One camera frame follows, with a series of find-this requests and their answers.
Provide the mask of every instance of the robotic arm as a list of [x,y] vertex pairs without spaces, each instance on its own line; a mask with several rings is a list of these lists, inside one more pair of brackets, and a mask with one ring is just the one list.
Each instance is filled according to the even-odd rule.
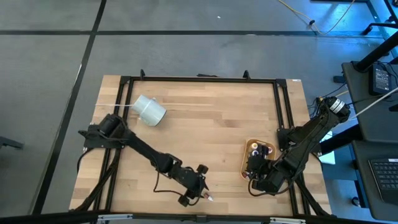
[[284,181],[288,180],[292,184],[296,180],[319,141],[331,128],[345,122],[350,114],[349,106],[334,96],[325,98],[320,103],[318,112],[316,117],[303,126],[278,130],[279,147],[286,150],[277,160],[271,161],[256,156],[248,159],[246,171],[249,172],[253,189],[271,195],[285,192],[278,192]]
[[197,172],[191,167],[182,167],[182,161],[175,156],[167,153],[158,152],[151,148],[143,140],[139,139],[132,132],[121,117],[108,114],[99,125],[90,125],[87,131],[79,131],[86,138],[85,147],[92,144],[100,144],[101,147],[122,148],[130,146],[139,154],[150,161],[155,169],[169,179],[176,180],[179,184],[187,188],[184,195],[181,195],[178,202],[184,207],[189,204],[189,199],[200,198],[203,189],[208,189],[203,174],[208,168],[199,165]]

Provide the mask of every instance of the white paper cup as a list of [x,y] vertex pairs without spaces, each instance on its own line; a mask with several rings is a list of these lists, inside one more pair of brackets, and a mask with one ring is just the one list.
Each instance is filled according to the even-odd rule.
[[155,98],[148,99],[144,95],[139,96],[131,108],[139,113],[140,119],[148,126],[156,126],[166,114],[166,109]]

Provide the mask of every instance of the yellow cable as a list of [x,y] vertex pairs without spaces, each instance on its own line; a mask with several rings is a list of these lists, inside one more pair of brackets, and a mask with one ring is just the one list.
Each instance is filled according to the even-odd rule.
[[[278,1],[279,1],[280,3],[282,3],[283,5],[285,5],[287,8],[289,8],[292,12],[297,13],[297,14],[300,14],[300,15],[306,17],[309,21],[312,21],[312,20],[313,20],[313,19],[311,19],[309,16],[307,16],[306,14],[304,14],[304,13],[302,13],[302,12],[298,12],[298,11],[295,10],[294,8],[290,7],[288,4],[286,4],[286,3],[283,2],[282,0],[278,0]],[[351,4],[348,6],[346,12],[344,12],[344,14],[341,16],[341,18],[336,22],[336,24],[335,24],[328,32],[326,32],[326,33],[321,32],[321,31],[318,29],[317,25],[315,25],[315,23],[313,23],[311,26],[314,26],[315,29],[317,30],[317,32],[318,32],[319,34],[321,34],[321,35],[327,35],[327,34],[328,34],[330,31],[332,31],[332,30],[337,26],[337,24],[343,19],[343,17],[347,14],[347,12],[348,12],[348,10],[351,8],[351,6],[353,6],[354,2],[355,2],[355,0],[353,0],[353,1],[351,2]]]
[[344,92],[342,92],[342,93],[337,94],[335,97],[339,97],[339,96],[341,96],[341,95],[343,95],[343,94],[346,94],[346,93],[348,93],[348,90],[346,90],[346,91],[344,91]]

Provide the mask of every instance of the wooden tabletop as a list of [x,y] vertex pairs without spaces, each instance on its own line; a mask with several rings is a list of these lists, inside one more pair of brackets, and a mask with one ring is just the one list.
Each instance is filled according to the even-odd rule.
[[[97,103],[115,102],[119,80],[120,76],[104,76]],[[300,80],[287,80],[287,87],[294,123],[296,126],[303,125],[309,117],[302,83]],[[121,153],[111,207],[113,212],[292,214],[288,192],[277,196],[252,197],[248,193],[248,182],[242,179],[239,172],[246,140],[256,138],[278,148],[278,121],[271,84],[136,81],[131,103],[139,95],[156,98],[167,113],[156,127],[149,127],[138,119],[136,112],[129,110],[129,128],[154,149],[181,159],[183,166],[208,166],[206,183],[214,202],[203,199],[196,206],[183,207],[177,202],[178,195],[153,193],[155,169],[146,158],[127,147]],[[279,95],[287,124],[282,90]],[[93,122],[98,124],[107,113],[112,112],[112,106],[96,106]],[[79,206],[96,185],[103,155],[104,149],[94,149],[82,160],[70,208]],[[322,170],[313,156],[307,162],[304,177],[317,202],[330,212]],[[163,176],[160,176],[158,190],[185,192],[176,181]],[[107,187],[100,208],[104,208],[106,193]],[[299,211],[303,213],[297,187],[296,194]]]

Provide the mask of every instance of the keyboard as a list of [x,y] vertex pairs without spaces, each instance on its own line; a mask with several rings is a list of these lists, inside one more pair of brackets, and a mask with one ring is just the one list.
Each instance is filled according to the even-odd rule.
[[398,159],[371,159],[369,165],[383,202],[398,205]]

